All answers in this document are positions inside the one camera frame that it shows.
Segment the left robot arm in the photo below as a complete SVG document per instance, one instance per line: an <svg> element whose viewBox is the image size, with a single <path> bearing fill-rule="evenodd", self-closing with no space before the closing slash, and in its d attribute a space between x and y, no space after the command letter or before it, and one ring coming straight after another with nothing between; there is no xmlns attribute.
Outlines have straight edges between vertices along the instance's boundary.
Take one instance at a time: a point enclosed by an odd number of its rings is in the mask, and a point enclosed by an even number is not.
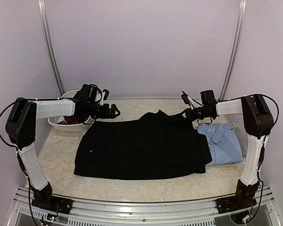
<svg viewBox="0 0 283 226"><path fill-rule="evenodd" d="M44 208L53 209L57 200L46 179L35 150L36 122L58 116L85 116L96 119L114 119L120 115L115 104L106 104L109 91L100 90L95 84L84 84L74 97L54 99L28 99L18 97L6 109L11 109L5 131L10 142L3 143L16 149L19 164L26 175L30 188L38 195Z"/></svg>

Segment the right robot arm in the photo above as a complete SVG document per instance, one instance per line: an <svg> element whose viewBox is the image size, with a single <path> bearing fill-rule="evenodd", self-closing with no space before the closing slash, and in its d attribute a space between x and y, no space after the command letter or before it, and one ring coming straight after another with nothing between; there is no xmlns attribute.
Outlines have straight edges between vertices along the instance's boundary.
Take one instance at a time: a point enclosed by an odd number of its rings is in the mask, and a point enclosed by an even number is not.
<svg viewBox="0 0 283 226"><path fill-rule="evenodd" d="M259 181L260 166L264 160L265 147L272 128L279 118L279 106L275 100L264 94L251 94L228 100L217 101L214 91L200 93L202 103L196 107L196 100L185 92L181 98L190 106L191 120L215 119L218 116L242 115L245 132L248 135L246 162L240 182L246 187Z"/></svg>

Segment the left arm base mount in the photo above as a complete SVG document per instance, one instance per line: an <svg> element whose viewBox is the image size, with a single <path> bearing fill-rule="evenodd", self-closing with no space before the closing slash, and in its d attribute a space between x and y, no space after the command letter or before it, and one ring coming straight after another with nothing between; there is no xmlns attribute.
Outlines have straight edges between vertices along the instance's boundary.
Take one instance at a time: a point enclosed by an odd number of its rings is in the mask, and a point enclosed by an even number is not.
<svg viewBox="0 0 283 226"><path fill-rule="evenodd" d="M73 200L52 195L52 187L50 183L48 183L42 190L32 188L32 191L33 206L55 213L70 214Z"/></svg>

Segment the black long sleeve shirt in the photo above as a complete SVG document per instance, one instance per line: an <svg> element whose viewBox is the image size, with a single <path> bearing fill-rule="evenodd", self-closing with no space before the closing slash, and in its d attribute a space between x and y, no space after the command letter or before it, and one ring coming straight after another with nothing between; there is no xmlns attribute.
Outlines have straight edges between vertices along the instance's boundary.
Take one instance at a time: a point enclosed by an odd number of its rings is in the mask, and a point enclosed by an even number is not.
<svg viewBox="0 0 283 226"><path fill-rule="evenodd" d="M205 173L212 157L206 136L192 120L186 109L175 115L158 111L133 121L95 122L80 141L74 174L155 180Z"/></svg>

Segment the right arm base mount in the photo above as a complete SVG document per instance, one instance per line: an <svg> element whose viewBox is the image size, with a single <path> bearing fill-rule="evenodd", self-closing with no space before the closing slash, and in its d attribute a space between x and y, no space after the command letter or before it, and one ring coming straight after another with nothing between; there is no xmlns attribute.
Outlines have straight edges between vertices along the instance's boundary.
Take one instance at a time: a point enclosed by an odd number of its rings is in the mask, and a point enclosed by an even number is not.
<svg viewBox="0 0 283 226"><path fill-rule="evenodd" d="M239 179L235 195L218 198L216 200L218 213L223 214L249 208L251 205L255 206L257 204L255 193L257 192L259 185L260 182L258 181L253 185L247 186Z"/></svg>

